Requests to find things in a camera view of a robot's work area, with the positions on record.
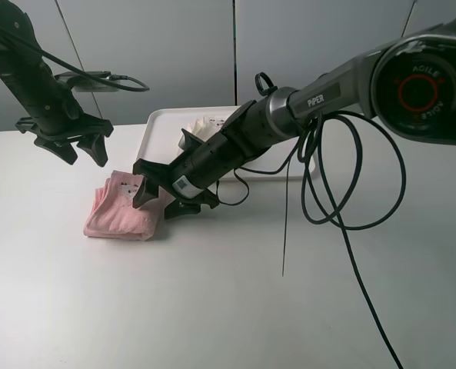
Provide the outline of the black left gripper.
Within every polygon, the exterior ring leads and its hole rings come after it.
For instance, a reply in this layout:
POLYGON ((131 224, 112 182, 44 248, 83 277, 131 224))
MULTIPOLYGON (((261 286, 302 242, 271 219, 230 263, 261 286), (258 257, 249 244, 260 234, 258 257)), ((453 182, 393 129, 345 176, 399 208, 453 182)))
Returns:
POLYGON ((39 54, 0 50, 0 79, 28 113, 16 127, 35 134, 36 147, 73 165, 76 143, 99 167, 107 164, 105 139, 113 131, 111 122, 84 113, 71 89, 55 79, 39 54))

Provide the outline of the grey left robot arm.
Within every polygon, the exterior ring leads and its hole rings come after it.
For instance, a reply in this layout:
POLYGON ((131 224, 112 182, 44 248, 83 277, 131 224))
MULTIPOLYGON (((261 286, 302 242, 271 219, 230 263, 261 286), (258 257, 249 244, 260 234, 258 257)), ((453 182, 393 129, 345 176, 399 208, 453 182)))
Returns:
POLYGON ((53 74, 41 52, 28 15, 0 1, 0 79, 28 114, 15 127, 34 134, 37 147, 70 165, 80 148, 104 167, 112 123, 85 113, 75 99, 72 89, 84 77, 71 71, 53 74))

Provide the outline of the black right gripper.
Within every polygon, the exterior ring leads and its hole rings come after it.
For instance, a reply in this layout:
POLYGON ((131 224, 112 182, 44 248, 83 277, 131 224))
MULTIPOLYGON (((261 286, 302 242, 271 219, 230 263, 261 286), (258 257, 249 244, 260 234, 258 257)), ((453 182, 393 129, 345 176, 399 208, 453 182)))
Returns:
POLYGON ((228 172, 228 139, 221 132, 207 141, 187 131, 183 135, 186 150, 170 164, 144 159, 134 163, 132 173, 143 179, 133 197, 133 208, 157 199, 161 188, 173 197, 165 208, 165 220, 198 214, 203 204, 210 208, 220 205, 208 187, 228 172))

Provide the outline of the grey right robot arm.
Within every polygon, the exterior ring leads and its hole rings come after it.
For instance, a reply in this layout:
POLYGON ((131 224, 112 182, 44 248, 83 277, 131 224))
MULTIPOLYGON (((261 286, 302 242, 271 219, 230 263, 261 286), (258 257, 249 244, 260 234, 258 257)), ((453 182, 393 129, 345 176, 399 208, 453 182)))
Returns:
POLYGON ((402 138, 456 146, 456 19, 359 55, 303 89, 269 86, 207 140, 185 132, 173 162, 135 162, 142 182, 133 205, 166 191, 174 199, 167 218, 215 208, 219 199, 210 187, 222 176, 276 144, 315 133, 351 105, 402 138))

